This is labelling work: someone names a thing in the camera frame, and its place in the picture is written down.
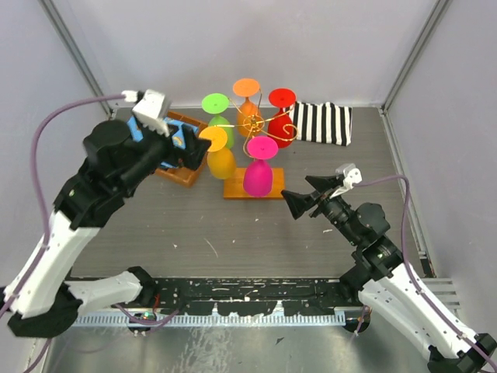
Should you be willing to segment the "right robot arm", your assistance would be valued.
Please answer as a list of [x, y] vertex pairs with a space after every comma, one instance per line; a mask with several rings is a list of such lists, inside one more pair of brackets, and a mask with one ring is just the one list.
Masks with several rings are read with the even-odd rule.
[[350, 176], [307, 176], [309, 194], [283, 190], [293, 218], [324, 216], [354, 247], [353, 267], [339, 278], [347, 305], [362, 304], [382, 315], [426, 360], [431, 372], [482, 372], [496, 367], [496, 341], [458, 319], [427, 287], [407, 259], [404, 246], [387, 236], [382, 206], [352, 207], [342, 197], [360, 184]]

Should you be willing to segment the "red plastic wine glass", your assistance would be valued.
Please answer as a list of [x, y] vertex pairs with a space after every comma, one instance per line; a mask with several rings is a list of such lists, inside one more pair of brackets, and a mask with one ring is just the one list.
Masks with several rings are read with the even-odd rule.
[[267, 132], [278, 148], [287, 148], [294, 140], [295, 128], [288, 110], [295, 101], [295, 93], [288, 88], [274, 89], [269, 94], [269, 102], [279, 110], [269, 121]]

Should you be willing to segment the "orange plastic wine glass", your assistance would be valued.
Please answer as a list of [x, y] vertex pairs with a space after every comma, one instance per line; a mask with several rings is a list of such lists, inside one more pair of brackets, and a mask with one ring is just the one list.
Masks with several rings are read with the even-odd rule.
[[241, 78], [233, 85], [233, 93], [245, 101], [237, 109], [237, 129], [241, 136], [247, 137], [250, 133], [249, 117], [260, 115], [260, 110], [250, 98], [260, 93], [260, 84], [253, 78]]

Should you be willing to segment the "gold wire glass rack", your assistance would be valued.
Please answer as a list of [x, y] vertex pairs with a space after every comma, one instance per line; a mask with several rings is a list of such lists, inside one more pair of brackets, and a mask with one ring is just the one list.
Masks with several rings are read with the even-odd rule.
[[269, 164], [281, 148], [297, 138], [299, 130], [290, 119], [296, 95], [288, 88], [270, 92], [269, 102], [278, 111], [264, 118], [260, 102], [261, 85], [253, 78], [242, 78], [232, 91], [244, 99], [237, 104], [222, 93], [212, 93], [202, 100], [202, 109], [212, 116], [201, 135], [213, 144], [207, 164], [211, 174], [224, 181], [224, 198], [279, 198], [284, 188], [284, 171]]

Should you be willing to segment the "pink plastic wine glass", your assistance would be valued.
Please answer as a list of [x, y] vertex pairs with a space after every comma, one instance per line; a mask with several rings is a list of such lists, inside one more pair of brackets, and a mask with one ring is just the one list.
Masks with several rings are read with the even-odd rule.
[[257, 136], [248, 142], [246, 150], [253, 161], [245, 171], [243, 188], [252, 197], [265, 197], [273, 186], [273, 170], [268, 160], [276, 156], [278, 145], [271, 137]]

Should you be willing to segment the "yellow plastic wine glass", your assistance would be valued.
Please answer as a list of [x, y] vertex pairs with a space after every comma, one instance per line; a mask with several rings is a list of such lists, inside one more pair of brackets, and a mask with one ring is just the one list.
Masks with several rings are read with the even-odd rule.
[[228, 136], [220, 127], [207, 127], [200, 132], [201, 139], [210, 140], [207, 165], [213, 177], [219, 180], [231, 178], [236, 170], [233, 153], [227, 148]]

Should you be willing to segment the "green plastic wine glass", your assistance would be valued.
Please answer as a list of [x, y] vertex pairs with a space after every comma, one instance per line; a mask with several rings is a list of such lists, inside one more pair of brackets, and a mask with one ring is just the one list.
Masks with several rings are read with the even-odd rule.
[[212, 118], [209, 121], [209, 127], [220, 127], [228, 136], [226, 148], [231, 149], [235, 143], [233, 127], [228, 119], [223, 116], [223, 112], [229, 107], [230, 100], [226, 95], [215, 92], [206, 95], [201, 106], [205, 113], [211, 114]]

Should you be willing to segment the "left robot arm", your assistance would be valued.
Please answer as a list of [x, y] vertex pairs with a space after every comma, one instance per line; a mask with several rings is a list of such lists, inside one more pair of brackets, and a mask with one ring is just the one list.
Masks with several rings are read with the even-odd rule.
[[2, 290], [14, 299], [2, 304], [12, 312], [8, 327], [15, 336], [54, 338], [87, 312], [122, 303], [146, 308], [155, 300], [158, 285], [139, 266], [97, 281], [65, 280], [82, 250], [162, 162], [196, 170], [210, 147], [190, 128], [183, 132], [183, 148], [146, 127], [141, 133], [135, 141], [125, 122], [106, 120], [84, 139], [85, 160], [54, 201], [49, 231], [39, 244], [43, 253], [24, 266], [29, 278], [19, 292], [19, 279]]

